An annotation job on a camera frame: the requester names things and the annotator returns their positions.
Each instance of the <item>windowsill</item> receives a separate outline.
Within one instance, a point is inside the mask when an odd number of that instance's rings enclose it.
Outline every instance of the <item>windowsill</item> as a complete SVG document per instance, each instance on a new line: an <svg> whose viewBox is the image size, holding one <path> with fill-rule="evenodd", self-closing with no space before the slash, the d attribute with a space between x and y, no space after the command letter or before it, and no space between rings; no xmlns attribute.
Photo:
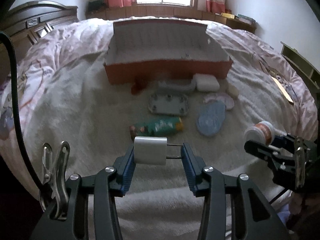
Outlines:
<svg viewBox="0 0 320 240"><path fill-rule="evenodd" d="M177 4L177 3L137 3L137 4L133 4L131 6L147 6L147 5L193 8L193 6L190 6L190 5L183 5L183 4Z"/></svg>

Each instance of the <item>green bottle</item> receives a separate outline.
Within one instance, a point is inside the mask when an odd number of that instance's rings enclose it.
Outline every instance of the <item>green bottle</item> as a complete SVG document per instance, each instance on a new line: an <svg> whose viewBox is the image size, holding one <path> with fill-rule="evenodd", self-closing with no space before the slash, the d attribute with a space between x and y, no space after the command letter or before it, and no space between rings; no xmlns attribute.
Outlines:
<svg viewBox="0 0 320 240"><path fill-rule="evenodd" d="M180 117L168 117L148 123L137 123L129 127L132 141L136 136L166 137L183 130Z"/></svg>

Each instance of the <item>gray tray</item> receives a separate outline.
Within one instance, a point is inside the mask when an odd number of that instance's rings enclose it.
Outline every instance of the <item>gray tray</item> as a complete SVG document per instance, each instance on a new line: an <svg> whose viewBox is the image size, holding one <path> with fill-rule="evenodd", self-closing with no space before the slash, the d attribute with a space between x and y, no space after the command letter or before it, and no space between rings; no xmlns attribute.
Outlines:
<svg viewBox="0 0 320 240"><path fill-rule="evenodd" d="M186 116L189 111L188 97L177 92L156 92L150 97L149 110L153 114Z"/></svg>

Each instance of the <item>bed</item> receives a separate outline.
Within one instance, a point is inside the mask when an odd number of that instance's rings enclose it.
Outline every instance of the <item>bed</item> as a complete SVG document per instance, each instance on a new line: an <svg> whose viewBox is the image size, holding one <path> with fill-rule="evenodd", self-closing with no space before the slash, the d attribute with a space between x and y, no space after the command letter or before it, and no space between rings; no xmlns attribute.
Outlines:
<svg viewBox="0 0 320 240"><path fill-rule="evenodd" d="M205 94L190 95L189 114L183 118L185 130L168 140L188 142L195 155L224 174L248 174L271 200L282 188L273 184L272 173L264 162L245 153L244 131L266 120L279 133L316 139L314 99L280 53L254 34L212 21L183 21L206 25L206 37L219 44L233 60L226 80L219 80L220 90L226 89L228 81L238 88L240 95L235 107L226 113L221 130L212 138L202 136L195 124ZM113 23L88 19L54 28L39 38L18 63L20 122L29 158L39 176L44 142L53 149L63 140L69 142L66 177L73 173L92 175L124 154L131 143L130 125L152 118L148 98L155 82L133 96L131 84L111 85L108 81L103 65L114 35ZM280 92L271 74L284 87L292 87L293 105ZM6 86L1 104L1 118L5 120L1 128L8 132L0 140L0 153L15 177L37 198L37 188L24 166L14 128L10 126L12 116L6 112L10 101L10 86ZM274 207L286 203L288 195L289 192L283 195ZM203 199L194 198L189 191L180 162L168 161L161 167L138 165L129 192L117 199L116 204L124 239L195 239L198 234ZM92 210L89 197L91 217ZM227 214L228 235L230 207ZM92 219L89 236L94 239Z"/></svg>

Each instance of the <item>wooden headboard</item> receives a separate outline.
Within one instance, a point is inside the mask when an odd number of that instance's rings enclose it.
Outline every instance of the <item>wooden headboard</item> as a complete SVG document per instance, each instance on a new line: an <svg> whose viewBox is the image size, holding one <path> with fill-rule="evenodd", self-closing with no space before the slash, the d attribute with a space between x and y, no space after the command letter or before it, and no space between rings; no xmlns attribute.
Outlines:
<svg viewBox="0 0 320 240"><path fill-rule="evenodd" d="M28 49L48 32L63 25L78 22L77 6L65 6L51 1L31 1L11 9L0 22L0 30L12 40L17 62ZM9 57L0 44L0 84L10 72Z"/></svg>

